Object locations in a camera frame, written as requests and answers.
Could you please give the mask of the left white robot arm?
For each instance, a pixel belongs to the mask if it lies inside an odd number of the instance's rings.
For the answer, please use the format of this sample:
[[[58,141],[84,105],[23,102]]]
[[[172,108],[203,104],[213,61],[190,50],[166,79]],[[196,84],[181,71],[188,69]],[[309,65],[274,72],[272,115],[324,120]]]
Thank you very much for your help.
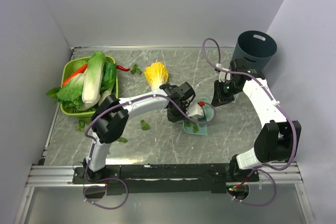
[[[90,151],[83,162],[84,178],[92,183],[103,179],[109,148],[118,140],[129,119],[147,112],[166,109],[167,118],[175,123],[187,118],[187,108],[195,98],[188,82],[180,86],[163,84],[148,93],[117,99],[109,95],[91,117],[85,136],[91,139]]]

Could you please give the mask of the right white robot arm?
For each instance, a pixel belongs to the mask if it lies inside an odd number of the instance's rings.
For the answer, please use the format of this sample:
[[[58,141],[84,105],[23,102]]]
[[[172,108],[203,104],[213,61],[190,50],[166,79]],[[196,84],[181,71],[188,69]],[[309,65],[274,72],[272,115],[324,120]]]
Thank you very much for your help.
[[[231,103],[234,96],[244,93],[252,103],[261,123],[261,131],[252,149],[233,157],[229,175],[235,181],[243,180],[248,170],[272,161],[285,161],[286,169],[293,161],[298,147],[301,125],[290,120],[271,94],[267,80],[260,70],[252,69],[245,59],[230,62],[230,68],[215,65],[220,73],[214,82],[212,106]]]

